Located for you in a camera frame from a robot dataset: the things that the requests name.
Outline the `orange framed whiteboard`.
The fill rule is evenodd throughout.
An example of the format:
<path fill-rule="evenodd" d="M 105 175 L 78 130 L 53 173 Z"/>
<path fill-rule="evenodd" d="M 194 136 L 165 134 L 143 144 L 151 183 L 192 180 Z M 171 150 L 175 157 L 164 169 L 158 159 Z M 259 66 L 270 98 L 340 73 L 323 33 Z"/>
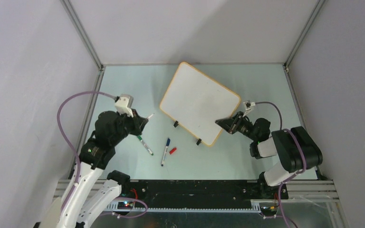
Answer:
<path fill-rule="evenodd" d="M 222 132 L 216 120 L 232 116 L 240 104 L 237 93 L 181 62 L 159 108 L 201 143 L 212 147 Z"/>

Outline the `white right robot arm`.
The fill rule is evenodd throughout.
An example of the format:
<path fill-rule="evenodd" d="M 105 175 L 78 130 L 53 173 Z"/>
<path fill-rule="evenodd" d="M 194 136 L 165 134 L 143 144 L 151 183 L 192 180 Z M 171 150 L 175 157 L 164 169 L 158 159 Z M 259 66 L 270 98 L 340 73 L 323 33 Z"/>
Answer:
<path fill-rule="evenodd" d="M 259 176 L 257 191 L 262 198 L 271 198 L 277 191 L 276 186 L 319 166 L 323 161 L 321 150 L 302 126 L 272 132 L 270 121 L 258 118 L 252 123 L 243 112 L 215 123 L 229 134 L 241 133 L 251 139 L 252 157 L 278 157 L 278 162 Z"/>

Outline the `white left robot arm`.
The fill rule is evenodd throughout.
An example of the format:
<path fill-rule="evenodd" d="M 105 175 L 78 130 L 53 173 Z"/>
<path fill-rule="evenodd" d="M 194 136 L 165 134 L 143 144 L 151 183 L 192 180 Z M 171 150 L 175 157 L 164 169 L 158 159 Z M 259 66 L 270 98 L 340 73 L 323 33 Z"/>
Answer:
<path fill-rule="evenodd" d="M 132 114 L 105 111 L 98 116 L 95 130 L 81 148 L 80 162 L 64 195 L 54 200 L 43 220 L 34 225 L 36 228 L 88 228 L 113 200 L 129 196 L 130 176 L 112 171 L 99 192 L 88 197 L 115 155 L 115 146 L 130 134 L 140 135 L 149 121 L 136 110 Z"/>

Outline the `green whiteboard marker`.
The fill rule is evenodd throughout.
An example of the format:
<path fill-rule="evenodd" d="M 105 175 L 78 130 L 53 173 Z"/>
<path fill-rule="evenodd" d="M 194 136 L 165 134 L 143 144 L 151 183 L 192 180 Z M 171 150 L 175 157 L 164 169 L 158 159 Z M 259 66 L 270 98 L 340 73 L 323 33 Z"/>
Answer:
<path fill-rule="evenodd" d="M 152 152 L 152 150 L 149 148 L 149 146 L 146 144 L 146 142 L 143 140 L 143 138 L 140 136 L 140 135 L 138 135 L 137 136 L 137 138 L 138 138 L 138 140 L 141 142 L 141 144 L 144 146 L 144 148 L 149 152 L 149 154 L 151 155 L 151 156 L 154 156 L 154 153 Z"/>

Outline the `red marker cap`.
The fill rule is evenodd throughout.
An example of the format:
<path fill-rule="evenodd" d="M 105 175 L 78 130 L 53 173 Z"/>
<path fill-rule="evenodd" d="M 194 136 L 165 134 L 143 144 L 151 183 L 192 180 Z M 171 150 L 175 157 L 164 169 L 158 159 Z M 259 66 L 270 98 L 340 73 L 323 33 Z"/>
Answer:
<path fill-rule="evenodd" d="M 176 147 L 172 148 L 172 149 L 169 151 L 169 154 L 170 154 L 170 155 L 171 155 L 171 154 L 173 154 L 176 150 L 177 150 L 177 148 L 176 148 Z"/>

